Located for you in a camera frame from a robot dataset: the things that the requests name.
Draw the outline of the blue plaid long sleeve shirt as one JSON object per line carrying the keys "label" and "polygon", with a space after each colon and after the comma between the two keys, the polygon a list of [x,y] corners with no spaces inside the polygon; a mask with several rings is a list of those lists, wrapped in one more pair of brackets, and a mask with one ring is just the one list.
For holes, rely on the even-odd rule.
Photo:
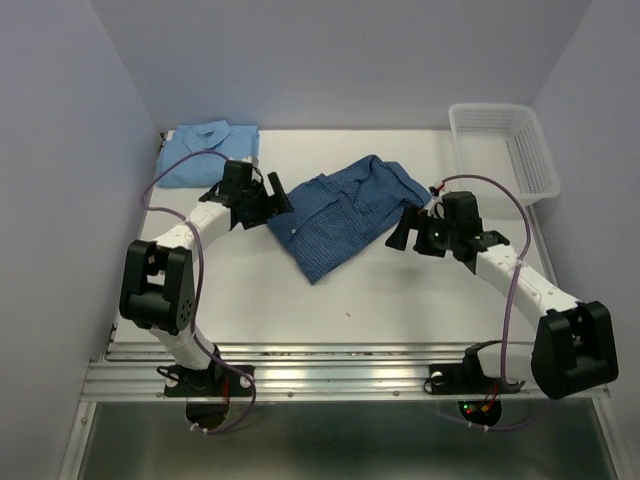
{"label": "blue plaid long sleeve shirt", "polygon": [[268,228],[315,284],[397,225],[407,207],[423,207],[429,191],[397,162],[366,156],[291,190],[290,213]]}

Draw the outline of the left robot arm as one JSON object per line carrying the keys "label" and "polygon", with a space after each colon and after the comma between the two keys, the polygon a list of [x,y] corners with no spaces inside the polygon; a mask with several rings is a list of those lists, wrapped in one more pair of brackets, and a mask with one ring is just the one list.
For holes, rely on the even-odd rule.
{"label": "left robot arm", "polygon": [[205,249],[236,226],[251,229],[292,210],[277,173],[262,175],[255,160],[227,160],[221,180],[189,214],[177,213],[167,232],[129,245],[119,312],[173,357],[160,371],[169,390],[210,394],[226,371],[218,347],[196,325]]}

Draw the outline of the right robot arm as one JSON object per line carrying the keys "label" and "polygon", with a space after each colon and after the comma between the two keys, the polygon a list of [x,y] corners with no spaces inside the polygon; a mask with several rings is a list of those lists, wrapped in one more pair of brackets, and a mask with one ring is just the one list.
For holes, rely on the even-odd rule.
{"label": "right robot arm", "polygon": [[510,241],[483,226],[475,196],[444,194],[434,206],[405,208],[386,240],[403,251],[416,231],[416,253],[452,254],[472,274],[503,294],[506,309],[532,325],[532,346],[511,352],[499,340],[476,343],[461,361],[432,364],[425,389],[433,395],[517,393],[535,384],[553,400],[611,383],[619,377],[611,314],[599,301],[583,302],[529,266]]}

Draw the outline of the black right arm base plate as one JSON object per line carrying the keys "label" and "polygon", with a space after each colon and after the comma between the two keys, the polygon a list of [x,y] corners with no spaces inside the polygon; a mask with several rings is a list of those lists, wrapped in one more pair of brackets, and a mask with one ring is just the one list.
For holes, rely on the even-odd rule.
{"label": "black right arm base plate", "polygon": [[475,363],[435,363],[429,365],[423,389],[431,395],[512,394],[517,390],[502,384],[496,374],[486,375]]}

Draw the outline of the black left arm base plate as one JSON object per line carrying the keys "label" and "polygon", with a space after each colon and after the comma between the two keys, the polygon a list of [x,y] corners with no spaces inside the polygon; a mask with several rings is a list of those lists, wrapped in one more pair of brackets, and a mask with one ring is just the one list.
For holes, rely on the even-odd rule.
{"label": "black left arm base plate", "polygon": [[249,398],[252,387],[248,376],[251,365],[239,365],[235,371],[216,362],[206,370],[191,370],[177,364],[159,366],[156,372],[164,379],[164,395],[169,398]]}

